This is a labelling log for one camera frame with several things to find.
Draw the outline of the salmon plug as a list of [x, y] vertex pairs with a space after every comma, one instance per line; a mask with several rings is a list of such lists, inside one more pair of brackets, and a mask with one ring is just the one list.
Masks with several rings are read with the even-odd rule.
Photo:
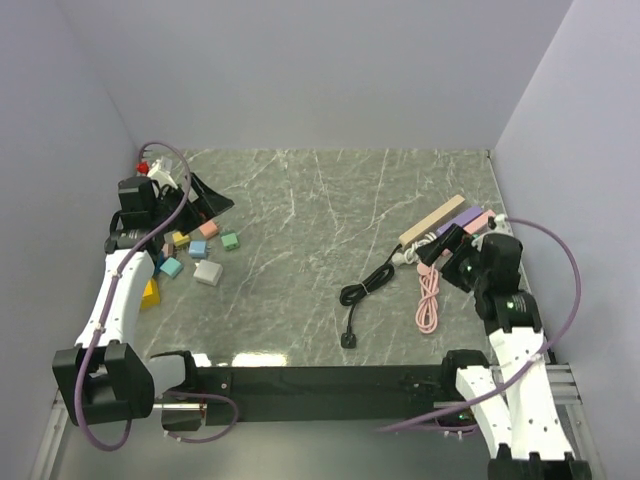
[[200, 225], [198, 231], [204, 239], [208, 240], [219, 234], [219, 227], [214, 221], [209, 220]]

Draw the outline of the small yellow plug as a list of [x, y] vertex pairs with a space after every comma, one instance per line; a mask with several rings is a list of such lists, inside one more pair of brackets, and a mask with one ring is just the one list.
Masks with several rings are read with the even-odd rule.
[[172, 233], [171, 240], [176, 248], [182, 248], [191, 242], [191, 237], [189, 234], [183, 234], [179, 231], [176, 231]]

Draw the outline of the green plug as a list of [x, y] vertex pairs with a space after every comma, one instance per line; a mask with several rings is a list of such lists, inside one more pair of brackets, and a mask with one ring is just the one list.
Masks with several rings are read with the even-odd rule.
[[225, 251], [231, 251], [240, 247], [238, 235], [233, 231], [223, 232], [220, 240]]

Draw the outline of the purple power strip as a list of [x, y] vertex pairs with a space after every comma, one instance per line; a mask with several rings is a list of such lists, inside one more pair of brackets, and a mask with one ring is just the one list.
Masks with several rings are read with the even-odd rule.
[[449, 220], [448, 222], [440, 226], [436, 230], [436, 234], [438, 236], [442, 235], [443, 233], [446, 232], [446, 230], [451, 225], [458, 225], [460, 227], [464, 227], [469, 223], [471, 223], [476, 218], [478, 218], [479, 216], [481, 216], [482, 214], [483, 214], [483, 209], [481, 207], [479, 206], [469, 207], [468, 209], [464, 210], [462, 213], [459, 213], [458, 215], [453, 217], [451, 220]]

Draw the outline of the pink power strip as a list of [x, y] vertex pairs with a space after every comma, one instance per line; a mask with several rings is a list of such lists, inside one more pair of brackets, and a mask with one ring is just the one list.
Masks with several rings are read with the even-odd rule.
[[480, 234], [487, 229], [489, 218], [494, 216], [495, 212], [492, 210], [483, 212], [480, 216], [464, 226], [465, 232], [470, 235]]

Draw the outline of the pink brown plug adapter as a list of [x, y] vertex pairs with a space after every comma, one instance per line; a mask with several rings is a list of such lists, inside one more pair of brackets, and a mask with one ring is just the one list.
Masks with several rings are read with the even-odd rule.
[[165, 243], [162, 247], [162, 253], [165, 257], [173, 257], [175, 253], [174, 245]]

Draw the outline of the beige power strip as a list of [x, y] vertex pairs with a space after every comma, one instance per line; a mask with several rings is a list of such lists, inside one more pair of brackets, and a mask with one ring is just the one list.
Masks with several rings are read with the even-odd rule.
[[429, 213], [422, 220], [402, 233], [398, 242], [403, 249], [423, 238], [427, 233], [434, 232], [436, 228], [444, 225], [447, 221], [459, 214], [466, 205], [466, 199], [456, 194], [440, 207]]

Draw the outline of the blue cube adapter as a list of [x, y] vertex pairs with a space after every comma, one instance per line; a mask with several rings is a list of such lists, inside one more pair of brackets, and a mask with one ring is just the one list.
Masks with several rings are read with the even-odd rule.
[[155, 261], [155, 268], [154, 268], [155, 275], [158, 275], [160, 273], [161, 267], [165, 263], [165, 261], [166, 261], [166, 258], [164, 257], [164, 255], [159, 254]]

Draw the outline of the white plug adapter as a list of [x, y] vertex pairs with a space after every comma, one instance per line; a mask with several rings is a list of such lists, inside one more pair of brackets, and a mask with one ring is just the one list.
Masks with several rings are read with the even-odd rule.
[[216, 286], [223, 273], [223, 266], [219, 263], [201, 260], [196, 263], [193, 278], [202, 284]]

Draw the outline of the teal plug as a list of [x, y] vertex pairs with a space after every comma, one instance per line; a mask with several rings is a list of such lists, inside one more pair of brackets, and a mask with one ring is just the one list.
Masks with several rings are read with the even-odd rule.
[[170, 278], [175, 278], [183, 271], [183, 269], [184, 265], [179, 260], [173, 257], [165, 259], [159, 267], [159, 271], [169, 276]]

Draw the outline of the large yellow cube plug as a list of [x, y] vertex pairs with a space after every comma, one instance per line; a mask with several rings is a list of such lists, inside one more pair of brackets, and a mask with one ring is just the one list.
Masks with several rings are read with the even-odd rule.
[[161, 298], [157, 281], [155, 278], [151, 278], [144, 288], [140, 309], [147, 310], [151, 307], [159, 305], [160, 303]]

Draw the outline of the light blue plug adapter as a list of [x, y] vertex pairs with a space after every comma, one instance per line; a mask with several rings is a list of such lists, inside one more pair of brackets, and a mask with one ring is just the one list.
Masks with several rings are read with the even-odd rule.
[[194, 259], [206, 259], [208, 256], [208, 245], [205, 240], [192, 240], [189, 244], [188, 254]]

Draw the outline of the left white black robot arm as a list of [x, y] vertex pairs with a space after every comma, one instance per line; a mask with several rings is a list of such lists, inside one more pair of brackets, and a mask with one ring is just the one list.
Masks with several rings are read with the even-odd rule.
[[165, 392], [193, 399], [200, 378], [186, 350], [143, 361], [133, 339], [144, 290], [153, 279], [165, 234], [189, 233], [231, 209], [233, 201], [191, 177], [193, 199], [179, 186], [146, 176], [118, 184], [120, 208], [105, 241], [105, 272], [90, 318], [73, 347], [59, 350], [53, 374], [73, 424], [131, 421], [150, 415]]

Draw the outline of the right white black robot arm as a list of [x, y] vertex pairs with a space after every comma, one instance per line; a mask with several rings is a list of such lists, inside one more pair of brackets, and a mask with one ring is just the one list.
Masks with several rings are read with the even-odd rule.
[[496, 385], [484, 355], [472, 351], [448, 352], [438, 377], [444, 395], [468, 403], [489, 450], [488, 478], [592, 478], [555, 407], [538, 305], [520, 286], [522, 243], [503, 220], [494, 219], [478, 237], [452, 225], [416, 250], [424, 265], [433, 265], [444, 252], [449, 255], [440, 276], [472, 293], [502, 379]]

